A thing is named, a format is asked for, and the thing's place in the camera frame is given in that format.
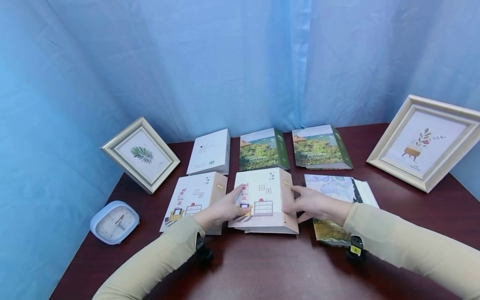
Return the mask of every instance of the clock face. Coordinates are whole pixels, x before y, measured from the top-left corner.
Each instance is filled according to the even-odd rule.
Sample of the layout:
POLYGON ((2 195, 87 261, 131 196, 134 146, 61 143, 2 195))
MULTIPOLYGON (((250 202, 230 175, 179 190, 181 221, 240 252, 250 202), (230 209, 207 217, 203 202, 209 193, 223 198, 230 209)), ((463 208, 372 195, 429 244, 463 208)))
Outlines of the clock face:
POLYGON ((131 210, 125 206, 118 206, 100 220, 95 230, 106 240, 116 240, 136 224, 136 217, 131 210))

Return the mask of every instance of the illustrated picture frame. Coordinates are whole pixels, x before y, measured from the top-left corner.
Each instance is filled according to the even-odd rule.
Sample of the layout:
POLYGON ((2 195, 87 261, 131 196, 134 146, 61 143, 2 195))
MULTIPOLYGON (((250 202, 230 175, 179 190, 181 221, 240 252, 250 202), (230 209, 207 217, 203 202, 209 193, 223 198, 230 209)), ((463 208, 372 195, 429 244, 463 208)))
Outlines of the illustrated picture frame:
POLYGON ((429 193, 480 138, 480 112, 409 95, 367 159, 429 193))
POLYGON ((149 194, 153 194, 180 163, 144 117, 138 118, 101 149, 149 194))

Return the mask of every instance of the hardcover book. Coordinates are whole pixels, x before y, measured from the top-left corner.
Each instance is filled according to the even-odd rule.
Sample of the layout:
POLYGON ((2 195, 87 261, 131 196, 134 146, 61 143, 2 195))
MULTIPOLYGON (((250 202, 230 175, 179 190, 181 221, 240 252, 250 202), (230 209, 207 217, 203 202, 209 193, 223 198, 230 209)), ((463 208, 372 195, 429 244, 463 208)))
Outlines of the hardcover book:
POLYGON ((307 169, 353 169, 338 131, 332 125, 292 131, 295 164, 307 169))
POLYGON ((290 169, 283 133, 275 128, 240 136, 240 171, 290 169))
POLYGON ((292 176, 280 168, 239 172, 235 186, 244 184, 237 196, 239 207, 250 211, 228 222, 228 227, 244 230, 245 233, 290 233, 298 234, 297 214, 282 212, 282 207, 293 203, 292 176))
MULTIPOLYGON (((307 188, 338 200, 350 203, 365 203, 378 207, 368 183, 352 177, 305 174, 305 183, 307 188)), ((314 218, 313 228, 317 241, 330 246, 350 246, 350 235, 332 221, 314 218)))
POLYGON ((228 175, 230 165, 230 133, 223 129, 195 139, 187 174, 218 172, 228 175))
MULTIPOLYGON (((225 196, 227 177, 210 172, 180 177, 163 218, 160 232, 164 232, 184 216, 191 216, 206 209, 225 196)), ((222 234, 222 224, 214 226, 206 234, 222 234)))

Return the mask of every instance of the black wristband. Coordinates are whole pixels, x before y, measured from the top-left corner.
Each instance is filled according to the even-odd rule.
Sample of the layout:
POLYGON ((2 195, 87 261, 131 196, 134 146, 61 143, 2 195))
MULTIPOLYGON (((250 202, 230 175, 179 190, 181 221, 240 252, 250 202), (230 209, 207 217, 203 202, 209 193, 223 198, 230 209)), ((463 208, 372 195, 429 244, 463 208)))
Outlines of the black wristband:
POLYGON ((353 264, 361 264, 365 261, 365 250, 361 237, 353 235, 350 239, 350 248, 347 250, 347 260, 353 264))
POLYGON ((195 244, 195 249, 197 250, 197 259, 200 261, 202 265, 208 265, 213 260, 213 252, 212 250, 208 249, 205 245, 205 241, 197 232, 197 242, 195 244))

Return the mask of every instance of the potted plant illustration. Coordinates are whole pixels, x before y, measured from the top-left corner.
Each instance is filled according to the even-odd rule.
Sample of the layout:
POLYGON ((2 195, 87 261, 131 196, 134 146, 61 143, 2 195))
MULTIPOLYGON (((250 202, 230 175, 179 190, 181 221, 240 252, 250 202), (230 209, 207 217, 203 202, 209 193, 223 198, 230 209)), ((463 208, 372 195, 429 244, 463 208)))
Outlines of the potted plant illustration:
POLYGON ((432 132, 426 128, 423 132, 419 132, 418 135, 414 136, 410 144, 405 148, 405 150, 403 150, 402 157, 407 154, 408 157, 413 157, 413 161, 415 161, 415 159, 417 159, 417 157, 422 153, 422 150, 428 148, 433 140, 441 140, 444 138, 446 138, 446 136, 432 135, 432 132))

